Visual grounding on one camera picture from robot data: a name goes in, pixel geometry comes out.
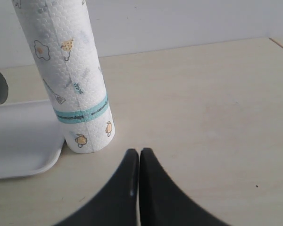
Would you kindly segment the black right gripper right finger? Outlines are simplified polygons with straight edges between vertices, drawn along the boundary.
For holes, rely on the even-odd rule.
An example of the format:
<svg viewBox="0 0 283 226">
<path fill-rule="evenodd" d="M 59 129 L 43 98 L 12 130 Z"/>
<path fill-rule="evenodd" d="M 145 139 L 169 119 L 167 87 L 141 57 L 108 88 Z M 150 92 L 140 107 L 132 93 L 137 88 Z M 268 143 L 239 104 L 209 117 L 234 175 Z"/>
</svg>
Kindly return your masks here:
<svg viewBox="0 0 283 226">
<path fill-rule="evenodd" d="M 227 225 L 190 199 L 150 148 L 143 148 L 140 155 L 139 207 L 142 226 Z"/>
</svg>

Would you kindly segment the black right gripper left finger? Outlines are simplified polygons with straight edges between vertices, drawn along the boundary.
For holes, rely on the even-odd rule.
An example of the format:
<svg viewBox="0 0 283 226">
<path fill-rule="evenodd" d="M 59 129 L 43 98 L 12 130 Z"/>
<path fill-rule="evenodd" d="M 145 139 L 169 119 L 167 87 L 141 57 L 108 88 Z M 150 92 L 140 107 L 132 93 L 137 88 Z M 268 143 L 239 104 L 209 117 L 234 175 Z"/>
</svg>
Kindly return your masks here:
<svg viewBox="0 0 283 226">
<path fill-rule="evenodd" d="M 83 207 L 58 226 L 136 226 L 139 155 L 128 149 L 117 170 Z"/>
</svg>

